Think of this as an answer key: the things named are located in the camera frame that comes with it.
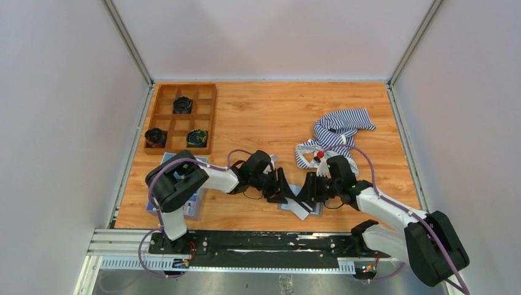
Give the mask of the grey card holder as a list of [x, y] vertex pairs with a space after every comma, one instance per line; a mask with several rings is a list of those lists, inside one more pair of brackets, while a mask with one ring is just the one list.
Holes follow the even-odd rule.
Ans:
[[305, 202], [296, 201], [293, 199], [286, 199], [288, 202], [278, 204], [278, 209], [281, 211], [288, 211], [295, 214], [300, 220], [305, 220], [307, 217], [322, 217], [323, 204], [315, 203], [309, 205]]

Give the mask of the silver grey credit card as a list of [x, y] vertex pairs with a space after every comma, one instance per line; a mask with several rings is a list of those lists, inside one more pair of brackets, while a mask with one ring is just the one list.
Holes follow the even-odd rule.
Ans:
[[310, 212], [306, 209], [306, 206], [302, 206], [299, 202], [294, 199], [286, 198], [286, 203], [281, 205], [281, 208], [286, 211], [292, 212], [301, 221], [309, 217]]

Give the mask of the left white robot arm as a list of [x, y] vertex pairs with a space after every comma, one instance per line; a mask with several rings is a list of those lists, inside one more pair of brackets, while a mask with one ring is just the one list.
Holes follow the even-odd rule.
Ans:
[[257, 150], [246, 160], [220, 167], [202, 162], [188, 150], [176, 154], [145, 177], [148, 199], [159, 213], [159, 228], [165, 246], [174, 254], [188, 246], [184, 204], [200, 189], [240, 194], [253, 187], [268, 202], [284, 203], [296, 196], [282, 168], [266, 152]]

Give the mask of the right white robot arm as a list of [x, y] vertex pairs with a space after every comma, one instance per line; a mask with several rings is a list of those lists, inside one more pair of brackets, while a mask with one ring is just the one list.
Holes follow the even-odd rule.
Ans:
[[374, 183], [358, 180], [347, 159], [339, 155], [321, 159], [317, 171], [307, 173], [295, 199], [324, 203], [335, 197], [376, 218], [352, 228], [354, 254], [385, 253], [408, 264], [427, 286], [436, 286], [470, 265], [446, 214], [417, 210], [384, 194]]

